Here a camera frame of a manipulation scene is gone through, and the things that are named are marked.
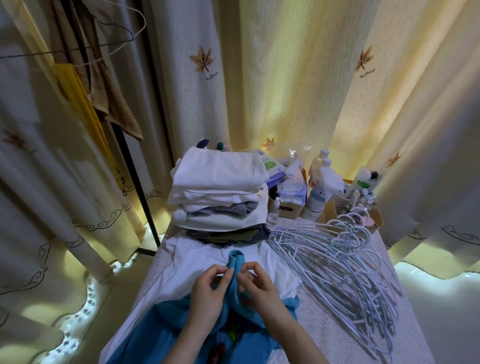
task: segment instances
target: forearm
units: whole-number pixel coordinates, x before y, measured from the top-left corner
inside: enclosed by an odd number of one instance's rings
[[[163,364],[189,364],[195,362],[207,335],[208,333],[203,333],[201,329],[197,329],[195,325],[188,323],[182,329]]]
[[[291,364],[318,363],[328,364],[317,345],[292,317],[282,327],[272,329],[272,337],[278,341]]]

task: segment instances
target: hand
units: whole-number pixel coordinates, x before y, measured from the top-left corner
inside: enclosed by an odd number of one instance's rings
[[[268,332],[278,341],[276,333],[287,329],[295,320],[283,304],[275,284],[257,262],[242,265],[237,278],[240,291],[245,290],[252,296],[243,303],[258,312]]]
[[[233,277],[233,268],[212,265],[195,280],[192,287],[190,310],[188,311],[188,326],[194,326],[197,332],[205,335],[212,331],[220,312],[222,311],[223,297]],[[220,279],[218,287],[211,287],[214,279]]]

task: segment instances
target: maple leaf pattern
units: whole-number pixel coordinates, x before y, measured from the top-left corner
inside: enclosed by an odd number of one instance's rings
[[[4,130],[5,134],[7,135],[6,138],[3,138],[2,141],[4,143],[13,144],[17,147],[17,149],[26,149],[25,147],[25,140],[19,137],[16,134],[12,134],[8,130]]]
[[[395,154],[395,157],[393,157],[392,159],[389,159],[389,160],[388,160],[387,168],[390,168],[390,167],[393,166],[395,163],[397,163],[398,160],[400,159],[400,157],[401,157],[400,153],[397,152],[397,154]]]
[[[207,66],[213,63],[214,59],[210,57],[211,55],[212,55],[211,49],[209,49],[208,52],[205,54],[202,46],[198,46],[197,55],[190,56],[190,59],[197,64],[197,72],[203,72],[204,69],[207,70],[207,72],[210,72]]]
[[[265,148],[267,148],[267,151],[270,150],[270,144],[271,143],[275,143],[275,137],[272,138],[272,140],[270,140],[269,138],[267,138],[267,141],[265,144],[263,144],[262,146],[264,146]]]
[[[365,69],[363,65],[372,60],[373,56],[370,55],[371,49],[372,46],[369,46],[365,52],[363,50],[361,51],[359,61],[357,63],[357,66],[355,67],[355,71],[358,71],[360,67]]]

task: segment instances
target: table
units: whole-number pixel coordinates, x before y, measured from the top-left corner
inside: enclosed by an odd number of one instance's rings
[[[303,218],[279,218],[277,225],[293,226],[303,223],[312,222]],[[165,241],[178,231],[180,231],[180,228],[172,224],[169,225],[133,307],[137,305],[158,276],[172,262],[172,256],[164,249],[164,246]],[[372,235],[372,246],[394,272],[378,231]],[[388,270],[389,267],[382,266],[382,270],[387,277],[392,275]],[[357,341],[341,327],[328,309],[318,301],[304,284],[298,288],[298,297],[300,298],[300,307],[297,310],[299,323],[307,330],[330,364],[378,362],[378,360],[369,356]],[[399,319],[396,323],[396,335],[393,337],[393,362],[395,364],[435,363],[406,295],[398,296],[397,301]],[[388,363],[390,359],[381,358],[379,361]],[[283,350],[275,350],[268,362],[287,364],[288,360]]]

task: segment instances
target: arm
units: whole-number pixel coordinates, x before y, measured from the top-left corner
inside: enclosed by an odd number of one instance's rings
[[[213,290],[211,284],[217,274],[224,273]],[[232,280],[233,268],[213,265],[198,277],[192,287],[188,320],[163,364],[193,363],[206,337],[222,311],[223,297]]]
[[[257,262],[245,263],[238,280],[242,289],[252,296],[245,304],[258,312],[265,328],[282,346],[290,363],[328,364],[312,338],[287,310],[275,285]]]

